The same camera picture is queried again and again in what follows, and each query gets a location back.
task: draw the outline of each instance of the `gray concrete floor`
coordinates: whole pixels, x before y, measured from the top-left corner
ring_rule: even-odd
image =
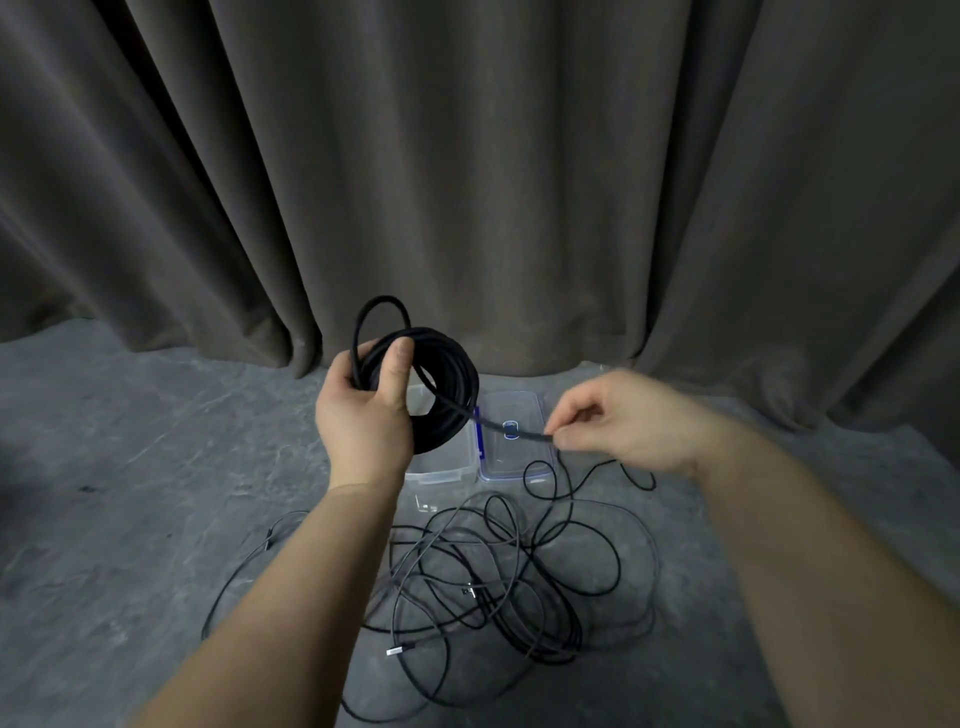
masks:
[[[484,386],[532,389],[549,410],[566,386],[596,371],[485,377]],[[323,494],[328,464],[313,425],[322,380],[322,372],[297,381],[186,350],[125,352],[88,321],[0,346],[0,725],[121,725],[173,673],[242,553],[277,516]],[[714,404],[763,424],[737,402]],[[773,434],[960,597],[960,475],[919,434],[830,425]],[[537,668],[488,708],[431,708],[413,723],[784,724],[697,490],[664,478],[655,493],[638,493],[613,469],[589,488],[635,510],[656,536],[655,632],[568,667]],[[456,502],[466,492],[434,499]],[[410,493],[399,513],[426,518]],[[624,549],[627,572],[623,588],[591,612],[602,625],[636,614],[649,561],[627,521],[598,518]],[[574,542],[554,556],[583,574],[599,568],[596,548]],[[412,699],[383,644],[361,640],[348,680],[348,696],[371,715]],[[451,688],[466,693],[495,683],[511,655],[488,631],[454,659]]]

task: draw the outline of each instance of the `plastic box lid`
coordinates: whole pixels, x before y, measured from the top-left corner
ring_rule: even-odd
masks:
[[[434,397],[423,384],[407,389],[407,411],[424,415],[433,406]],[[467,422],[449,442],[435,450],[414,455],[406,474],[405,485],[449,485],[475,482],[480,465],[476,428]]]
[[[490,392],[477,400],[477,409],[488,420],[515,426],[527,432],[543,432],[543,410],[536,392]],[[527,477],[548,475],[555,467],[553,449],[547,443],[521,440],[488,427],[475,426],[480,449],[480,477],[487,482],[521,480],[523,471],[535,460],[549,463],[534,465]]]

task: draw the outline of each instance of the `curtain fold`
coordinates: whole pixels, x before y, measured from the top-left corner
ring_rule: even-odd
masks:
[[[939,0],[11,0],[0,336],[94,316],[133,349],[299,376],[389,292],[481,371],[628,363],[951,451],[958,21]]]

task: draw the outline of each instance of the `hand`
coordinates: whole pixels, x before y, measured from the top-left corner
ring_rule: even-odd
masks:
[[[567,390],[543,430],[560,450],[598,450],[646,471],[700,477],[752,431],[648,376],[618,370]]]
[[[361,358],[375,342],[357,351]],[[317,431],[330,458],[330,490],[343,485],[403,484],[414,454],[407,383],[414,341],[397,339],[384,354],[376,392],[353,388],[349,352],[340,352],[317,397]]]

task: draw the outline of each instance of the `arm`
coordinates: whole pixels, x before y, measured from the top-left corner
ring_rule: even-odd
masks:
[[[795,725],[960,724],[960,612],[782,449],[627,372],[567,392],[546,431],[696,478]]]
[[[398,339],[376,393],[350,387],[346,352],[333,360],[317,399],[326,496],[134,726],[333,725],[413,453],[412,359]]]

